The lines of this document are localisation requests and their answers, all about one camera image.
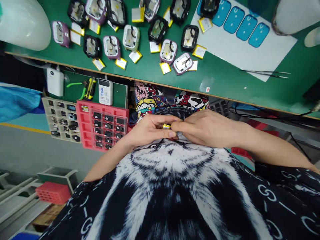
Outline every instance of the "green workbench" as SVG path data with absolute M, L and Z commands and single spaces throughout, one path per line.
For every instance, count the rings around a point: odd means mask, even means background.
M 58 20 L 67 23 L 67 25 L 71 27 L 71 20 L 66 14 L 69 4 L 68 0 L 38 1 L 42 5 L 51 23 L 54 20 Z M 248 1 L 250 3 L 253 2 L 250 0 L 238 0 L 238 2 L 245 6 L 248 6 Z M 277 2 L 277 0 L 263 1 L 261 5 L 263 5 L 264 9 L 260 11 L 259 14 L 266 20 L 271 21 Z M 163 16 L 165 10 L 171 3 L 172 1 L 162 0 L 158 15 Z M 139 0 L 125 0 L 125 4 L 127 9 L 127 23 L 132 24 L 131 9 L 138 7 Z M 180 45 L 183 27 L 186 24 L 190 24 L 197 4 L 197 0 L 192 0 L 191 10 L 184 25 L 179 27 L 173 24 L 165 38 L 171 39 Z M 121 46 L 121 56 L 128 61 L 126 70 L 116 66 L 113 60 L 108 60 L 103 54 L 102 61 L 106 64 L 106 68 L 103 69 L 104 73 L 201 93 L 205 93 L 204 86 L 210 84 L 211 87 L 208 95 L 295 114 L 308 112 L 309 109 L 312 108 L 313 104 L 307 102 L 302 96 L 320 77 L 318 60 L 320 46 L 310 49 L 305 48 L 303 40 L 309 31 L 320 26 L 319 23 L 294 35 L 294 37 L 298 39 L 298 42 L 278 67 L 279 70 L 285 69 L 286 72 L 290 72 L 290 78 L 270 78 L 266 83 L 248 73 L 241 72 L 237 67 L 209 52 L 205 54 L 203 60 L 199 59 L 198 71 L 176 76 L 174 70 L 172 70 L 170 73 L 163 75 L 159 66 L 159 54 L 150 53 L 147 34 L 149 23 L 144 22 L 133 25 L 139 27 L 141 31 L 139 51 L 143 57 L 137 64 L 134 64 L 128 56 L 130 52 Z M 91 30 L 87 30 L 86 33 L 98 36 Z M 100 39 L 102 40 L 105 35 L 115 35 L 119 38 L 120 42 L 122 42 L 123 30 L 119 29 L 118 32 L 115 33 L 106 23 L 102 27 Z M 7 44 L 6 52 L 33 59 L 61 63 L 80 69 L 97 71 L 97 68 L 92 63 L 92 59 L 87 58 L 83 53 L 82 47 L 72 44 L 70 49 L 66 49 L 55 43 L 53 38 L 51 39 L 50 45 L 43 51 L 36 52 Z M 179 47 L 177 56 L 181 54 L 182 52 Z M 320 112 L 312 113 L 310 116 L 320 118 Z
M 50 97 L 60 99 L 68 102 L 76 103 L 81 97 L 84 85 L 73 85 L 67 88 L 70 83 L 79 83 L 89 80 L 91 76 L 78 74 L 75 72 L 62 71 L 64 73 L 64 95 L 62 97 L 50 94 Z M 128 86 L 114 83 L 113 84 L 113 104 L 114 107 L 128 108 Z M 98 81 L 95 87 L 95 94 L 93 95 L 92 102 L 99 102 L 99 86 Z

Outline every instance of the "tweezers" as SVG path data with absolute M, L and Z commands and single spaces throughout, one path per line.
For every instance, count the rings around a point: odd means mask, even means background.
M 273 72 L 273 71 L 251 71 L 251 70 L 242 70 L 244 72 L 251 72 L 251 73 L 257 73 L 257 74 L 261 74 L 261 75 L 267 75 L 270 77 L 276 77 L 276 78 L 288 78 L 288 77 L 283 77 L 283 76 L 278 76 L 278 75 L 273 75 L 274 73 L 278 73 L 278 74 L 290 74 L 287 72 Z

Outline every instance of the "tabletop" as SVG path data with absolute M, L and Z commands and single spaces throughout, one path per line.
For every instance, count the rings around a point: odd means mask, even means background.
M 38 0 L 44 11 L 46 12 L 50 23 L 54 20 L 65 22 L 71 27 L 71 20 L 66 14 L 69 1 L 56 0 L 46 1 Z M 257 12 L 267 21 L 271 21 L 277 0 L 266 0 L 259 4 L 252 0 L 237 0 L 239 3 Z M 138 7 L 139 1 L 124 0 L 127 9 L 127 23 L 131 22 L 131 9 Z M 182 31 L 185 25 L 190 24 L 198 1 L 191 1 L 191 9 L 185 23 L 182 26 L 173 24 L 165 35 L 165 38 L 173 40 L 180 45 Z M 162 0 L 158 11 L 158 15 L 163 16 L 172 1 Z M 318 56 L 320 54 L 320 46 L 313 48 L 304 47 L 303 41 L 308 32 L 315 27 L 320 26 L 317 23 L 306 28 L 293 36 L 298 39 L 297 43 L 283 59 L 276 71 L 290 72 L 290 78 L 278 79 L 270 78 L 267 82 L 263 82 L 252 75 L 241 72 L 239 68 L 220 59 L 207 52 L 202 60 L 198 60 L 198 70 L 188 72 L 181 76 L 177 76 L 172 70 L 170 73 L 163 75 L 159 66 L 159 54 L 150 53 L 148 28 L 149 23 L 132 24 L 140 28 L 141 38 L 139 43 L 139 51 L 143 57 L 134 64 L 129 58 L 130 51 L 126 51 L 121 46 L 121 56 L 128 61 L 126 70 L 121 69 L 114 64 L 114 60 L 109 60 L 102 54 L 102 61 L 106 67 L 103 73 L 120 75 L 129 79 L 153 82 L 158 85 L 170 86 L 177 89 L 186 89 L 193 92 L 204 93 L 207 95 L 227 98 L 238 102 L 244 102 L 252 105 L 262 106 L 269 109 L 302 114 L 308 112 L 313 104 L 303 98 L 303 94 L 318 80 L 320 76 L 320 68 Z M 114 35 L 122 41 L 123 29 L 119 29 L 117 33 L 106 23 L 100 35 L 95 34 L 87 29 L 86 34 L 100 37 L 103 39 L 105 35 Z M 12 44 L 6 45 L 6 53 L 21 55 L 33 59 L 43 61 L 61 63 L 66 66 L 86 69 L 90 71 L 98 71 L 93 65 L 92 60 L 87 58 L 83 52 L 83 47 L 72 44 L 70 49 L 63 48 L 51 39 L 50 45 L 43 51 L 32 51 L 21 48 Z M 177 56 L 182 51 L 178 48 Z M 210 85 L 210 91 L 205 92 L 204 86 Z M 320 118 L 320 112 L 312 113 L 309 116 Z

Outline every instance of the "yellow battery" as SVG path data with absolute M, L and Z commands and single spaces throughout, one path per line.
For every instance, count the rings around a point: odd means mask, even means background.
M 169 124 L 163 124 L 162 129 L 171 129 Z

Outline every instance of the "white power bank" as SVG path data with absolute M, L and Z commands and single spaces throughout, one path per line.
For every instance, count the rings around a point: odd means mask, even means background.
M 48 92 L 58 97 L 63 96 L 64 75 L 62 72 L 53 68 L 47 68 L 47 86 Z
M 99 79 L 99 103 L 108 106 L 113 104 L 113 82 Z

